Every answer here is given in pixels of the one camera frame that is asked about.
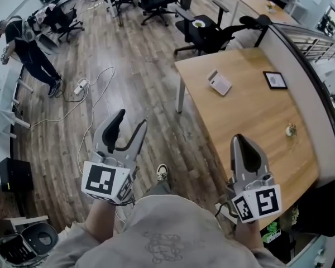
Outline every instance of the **wooden table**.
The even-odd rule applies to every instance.
[[[181,79],[176,110],[181,112],[185,86],[207,129],[225,180],[232,176],[230,141],[241,133],[266,152],[275,182],[281,186],[283,212],[293,205],[318,178],[313,146],[288,90],[271,90],[263,71],[275,71],[259,48],[222,51],[175,63]],[[232,83],[224,97],[208,84],[217,69]],[[297,136],[285,134],[295,124]],[[278,215],[262,219],[261,229]]]
[[[232,12],[231,25],[233,25],[233,21],[235,20],[238,5],[240,2],[248,6],[258,15],[267,15],[270,18],[270,20],[274,23],[278,22],[290,25],[298,25],[298,22],[296,22],[296,20],[294,20],[288,13],[286,13],[278,5],[275,6],[276,11],[275,13],[269,12],[266,7],[268,0],[237,0]]]

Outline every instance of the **white desk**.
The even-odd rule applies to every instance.
[[[11,138],[16,138],[16,135],[8,133],[7,127],[10,125],[18,123],[21,126],[30,128],[30,124],[16,118],[12,112],[12,102],[18,104],[18,101],[13,98],[17,83],[33,92],[33,89],[22,82],[19,76],[20,74],[13,69],[9,70],[7,76],[0,76],[0,134],[9,135]]]

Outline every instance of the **trash can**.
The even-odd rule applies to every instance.
[[[181,0],[181,8],[184,10],[188,10],[191,7],[192,0]]]

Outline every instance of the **power strip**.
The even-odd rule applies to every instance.
[[[78,86],[75,88],[75,90],[74,90],[75,95],[80,94],[80,92],[87,86],[87,84],[88,84],[88,81],[83,79],[80,82],[80,84],[78,84]]]

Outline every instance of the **black pants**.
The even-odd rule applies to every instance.
[[[275,3],[276,5],[278,5],[282,9],[284,9],[285,6],[286,6],[286,3],[281,1],[281,0],[270,0],[270,1],[272,1],[273,3]]]
[[[26,55],[20,56],[20,59],[24,67],[34,78],[51,87],[56,84],[56,79],[60,78],[52,63],[37,45],[30,46],[29,52]]]

